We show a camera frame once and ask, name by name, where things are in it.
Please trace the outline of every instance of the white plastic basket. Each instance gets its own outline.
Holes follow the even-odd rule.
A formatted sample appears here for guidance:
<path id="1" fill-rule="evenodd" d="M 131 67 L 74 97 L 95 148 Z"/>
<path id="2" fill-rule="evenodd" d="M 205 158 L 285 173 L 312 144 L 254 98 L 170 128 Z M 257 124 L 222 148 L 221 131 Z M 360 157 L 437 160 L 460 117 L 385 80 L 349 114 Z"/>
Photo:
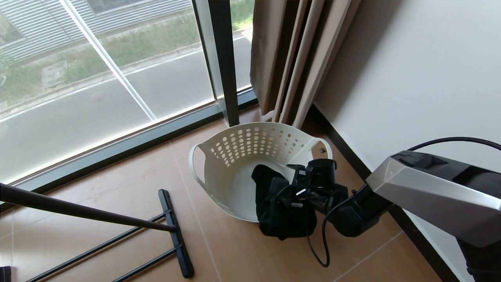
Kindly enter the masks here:
<path id="1" fill-rule="evenodd" d="M 195 145 L 189 153 L 189 166 L 197 182 L 223 211 L 241 220 L 257 222 L 256 184 L 251 177 L 256 165 L 266 165 L 291 181 L 294 170 L 286 165 L 306 166 L 313 159 L 311 149 L 318 142 L 324 143 L 331 159 L 332 150 L 321 138 L 283 123 L 246 123 Z M 197 147 L 205 154 L 205 183 L 193 166 Z"/>

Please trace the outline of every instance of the beige curtain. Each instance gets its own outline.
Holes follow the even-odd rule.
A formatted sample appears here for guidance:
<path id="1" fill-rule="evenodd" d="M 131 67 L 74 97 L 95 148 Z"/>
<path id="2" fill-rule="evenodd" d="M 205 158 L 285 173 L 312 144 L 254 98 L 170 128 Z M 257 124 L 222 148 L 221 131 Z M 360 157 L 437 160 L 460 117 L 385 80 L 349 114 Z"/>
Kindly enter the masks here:
<path id="1" fill-rule="evenodd" d="M 300 128 L 359 0 L 256 0 L 250 82 L 261 114 Z"/>

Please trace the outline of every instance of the basket bottom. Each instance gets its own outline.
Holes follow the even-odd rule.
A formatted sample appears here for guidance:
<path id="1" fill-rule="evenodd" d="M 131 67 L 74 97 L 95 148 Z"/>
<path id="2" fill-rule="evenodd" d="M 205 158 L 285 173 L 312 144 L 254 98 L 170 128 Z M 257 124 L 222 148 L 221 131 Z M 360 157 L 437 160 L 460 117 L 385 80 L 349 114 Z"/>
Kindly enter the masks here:
<path id="1" fill-rule="evenodd" d="M 254 158 L 246 160 L 245 164 L 235 168 L 228 178 L 228 208 L 234 217 L 246 221 L 258 222 L 256 215 L 256 183 L 252 179 L 252 172 L 257 165 L 265 165 L 281 173 L 289 181 L 294 177 L 294 170 L 281 166 L 270 159 Z"/>

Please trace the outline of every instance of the grass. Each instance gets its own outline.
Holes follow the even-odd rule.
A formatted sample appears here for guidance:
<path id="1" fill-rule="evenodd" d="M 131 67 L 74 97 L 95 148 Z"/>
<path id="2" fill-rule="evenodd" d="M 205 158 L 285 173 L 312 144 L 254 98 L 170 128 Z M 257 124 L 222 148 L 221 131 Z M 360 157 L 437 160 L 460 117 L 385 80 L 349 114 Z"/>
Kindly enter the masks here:
<path id="1" fill-rule="evenodd" d="M 235 0 L 231 2 L 233 30 L 252 26 L 254 0 Z M 179 16 L 167 23 L 155 24 L 146 30 L 135 31 L 114 38 L 100 40 L 103 47 L 119 67 L 189 46 L 200 41 L 195 15 Z M 36 96 L 44 91 L 42 87 L 42 69 L 66 60 L 68 69 L 64 74 L 64 83 L 71 84 L 90 76 L 108 71 L 108 67 L 92 47 L 78 52 L 63 52 L 55 60 L 40 64 L 21 65 L 14 60 L 0 55 L 2 69 L 0 73 L 7 79 L 0 92 L 0 102 L 14 101 L 26 96 Z"/>

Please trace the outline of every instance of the floor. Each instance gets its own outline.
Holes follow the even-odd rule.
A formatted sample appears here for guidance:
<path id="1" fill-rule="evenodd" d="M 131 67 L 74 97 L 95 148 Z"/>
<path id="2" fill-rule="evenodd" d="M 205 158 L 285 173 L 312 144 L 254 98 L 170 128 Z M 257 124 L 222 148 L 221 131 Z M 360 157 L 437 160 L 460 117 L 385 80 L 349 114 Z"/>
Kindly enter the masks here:
<path id="1" fill-rule="evenodd" d="M 256 108 L 241 123 L 265 120 Z M 222 212 L 192 177 L 188 152 L 225 129 L 222 120 L 74 181 L 50 196 L 98 209 L 149 219 L 161 213 L 158 189 L 170 192 L 195 268 L 193 281 L 440 281 L 389 214 L 356 238 L 327 228 L 331 265 L 321 267 L 304 238 L 261 235 L 255 223 Z M 327 139 L 307 120 L 303 130 Z M 362 180 L 331 144 L 337 180 L 358 189 Z M 320 151 L 314 152 L 321 157 Z M 203 155 L 195 154 L 201 172 Z M 24 207 L 0 215 L 0 265 L 14 266 L 14 281 L 26 281 L 129 229 Z M 324 258 L 320 228 L 312 244 Z M 75 266 L 50 281 L 110 281 L 172 247 L 169 234 L 146 230 Z M 184 281 L 175 258 L 134 281 Z"/>

